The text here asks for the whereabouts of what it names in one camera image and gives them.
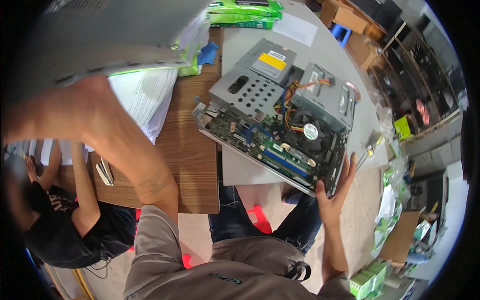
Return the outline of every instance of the jeans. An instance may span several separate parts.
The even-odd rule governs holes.
[[[322,224],[315,197],[299,192],[286,199],[287,203],[295,203],[298,200],[297,206],[277,230],[271,234],[264,234],[250,221],[234,186],[223,186],[220,183],[218,191],[220,212],[218,215],[208,215],[212,242],[251,236],[271,236],[292,244],[303,255],[312,247]]]

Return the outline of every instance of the blue ram slot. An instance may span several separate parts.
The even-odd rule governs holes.
[[[291,165],[290,163],[286,162],[285,160],[277,157],[276,155],[271,154],[268,149],[265,149],[265,150],[264,150],[264,153],[267,154],[270,158],[273,158],[275,161],[281,163],[281,164],[284,165],[285,167],[290,168],[290,169],[294,170],[295,172],[299,173],[299,174],[302,175],[303,177],[307,177],[307,176],[308,176],[307,173],[303,172],[302,170],[300,170],[300,169],[297,168],[296,166],[293,166],[293,165]]]

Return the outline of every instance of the floor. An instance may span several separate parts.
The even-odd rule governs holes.
[[[367,73],[359,68],[357,71],[364,81],[370,98],[373,103],[375,99],[374,88]],[[340,216],[341,234],[347,257],[349,275],[357,272],[372,258],[370,251],[373,244],[374,219],[378,212],[381,196],[381,171],[379,168],[361,169],[352,184]],[[282,220],[293,209],[293,205],[283,204],[281,191],[283,184],[263,184],[251,186],[238,186],[237,189],[245,208],[251,209],[254,205],[260,205],[270,222],[272,230],[275,230]],[[211,255],[212,241],[208,226],[207,215],[179,214],[180,244],[183,254],[192,257],[192,266],[203,264],[209,261]],[[305,257],[305,262],[312,268],[310,279],[302,284],[313,293],[317,293],[322,287],[322,254],[324,243],[324,229],[320,228],[315,243]],[[133,253],[126,252],[113,259],[107,268],[92,270],[100,277],[106,275],[105,279],[97,278],[88,270],[82,272],[87,281],[93,296],[97,300],[122,299],[124,282],[130,269]],[[93,267],[100,268],[104,262],[95,264]]]

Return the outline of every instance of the cpu fan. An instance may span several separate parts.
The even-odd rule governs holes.
[[[305,109],[293,111],[283,140],[308,156],[322,155],[328,150],[331,139],[330,132],[325,130],[322,123]]]

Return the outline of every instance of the white table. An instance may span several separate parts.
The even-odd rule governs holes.
[[[355,107],[353,129],[348,139],[347,151],[348,153],[355,151],[361,156],[371,133],[380,131],[375,107],[370,101],[365,85],[345,51],[305,4],[287,0],[280,0],[280,2],[285,7],[283,13],[294,15],[318,27],[312,46],[308,47],[271,30],[225,28],[222,45],[222,75],[227,73],[248,50],[264,37],[296,52],[297,57],[293,63],[295,66],[304,70],[309,62],[316,63],[338,78],[352,82],[359,89],[362,100]],[[262,168],[253,164],[226,147],[222,148],[222,163],[225,185],[283,182],[279,176],[266,167]],[[387,163],[385,146],[381,145],[377,147],[374,157],[365,161],[362,169],[379,167]]]

